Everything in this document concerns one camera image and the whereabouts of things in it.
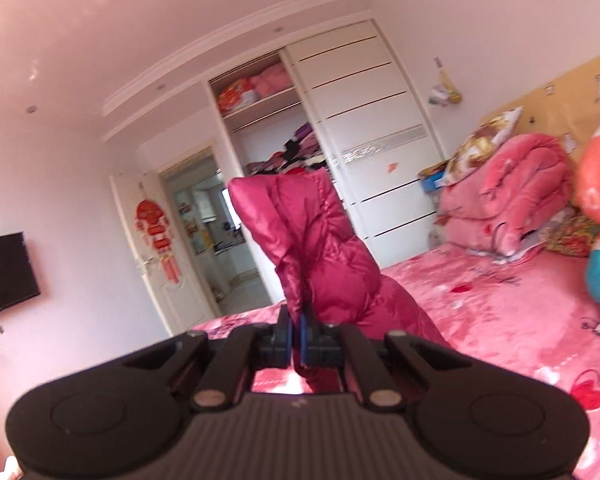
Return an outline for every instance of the hanging red ornament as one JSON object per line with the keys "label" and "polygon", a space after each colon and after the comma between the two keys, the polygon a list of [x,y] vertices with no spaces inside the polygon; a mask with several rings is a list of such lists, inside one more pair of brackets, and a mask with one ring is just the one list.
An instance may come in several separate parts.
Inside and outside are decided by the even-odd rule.
{"label": "hanging red ornament", "polygon": [[171,249],[169,220],[162,208],[153,200],[144,199],[136,207],[136,229],[142,233],[142,240],[158,253],[162,269],[167,279],[180,283],[182,272]]}

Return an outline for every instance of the pink puffer jacket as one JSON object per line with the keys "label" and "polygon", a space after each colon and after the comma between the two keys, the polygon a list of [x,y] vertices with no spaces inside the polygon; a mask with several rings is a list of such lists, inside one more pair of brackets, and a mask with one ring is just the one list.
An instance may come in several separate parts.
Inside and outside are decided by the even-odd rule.
{"label": "pink puffer jacket", "polygon": [[355,324],[369,338],[402,329],[446,345],[411,295],[380,273],[325,170],[235,178],[229,192],[275,264],[294,322],[309,303],[321,322]]}

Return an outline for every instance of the wardrobe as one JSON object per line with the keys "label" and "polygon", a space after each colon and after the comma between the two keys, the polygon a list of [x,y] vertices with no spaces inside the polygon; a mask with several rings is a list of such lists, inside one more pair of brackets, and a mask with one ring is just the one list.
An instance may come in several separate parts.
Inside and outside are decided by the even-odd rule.
{"label": "wardrobe", "polygon": [[[417,174],[442,153],[375,23],[306,38],[216,77],[208,85],[214,104],[238,78],[279,62],[291,88],[225,117],[217,110],[231,176],[283,150],[310,122],[352,225],[380,267],[426,251],[435,211]],[[254,254],[257,263],[262,256]]]}

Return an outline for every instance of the floral pillow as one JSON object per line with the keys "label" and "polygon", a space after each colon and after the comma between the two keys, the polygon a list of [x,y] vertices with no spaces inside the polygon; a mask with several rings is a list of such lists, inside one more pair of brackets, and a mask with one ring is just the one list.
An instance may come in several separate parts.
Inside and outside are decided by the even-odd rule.
{"label": "floral pillow", "polygon": [[460,182],[489,160],[513,133],[522,110],[523,107],[519,106],[478,126],[449,159],[442,185],[451,186]]}
{"label": "floral pillow", "polygon": [[600,234],[600,224],[582,212],[565,218],[557,229],[548,235],[544,244],[547,251],[587,258],[593,242]]}

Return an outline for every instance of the doorway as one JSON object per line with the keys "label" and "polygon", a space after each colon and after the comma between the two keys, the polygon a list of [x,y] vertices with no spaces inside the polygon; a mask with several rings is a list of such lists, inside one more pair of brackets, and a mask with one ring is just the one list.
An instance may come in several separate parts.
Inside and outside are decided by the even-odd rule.
{"label": "doorway", "polygon": [[211,149],[161,174],[194,267],[223,315],[272,302],[242,233]]}

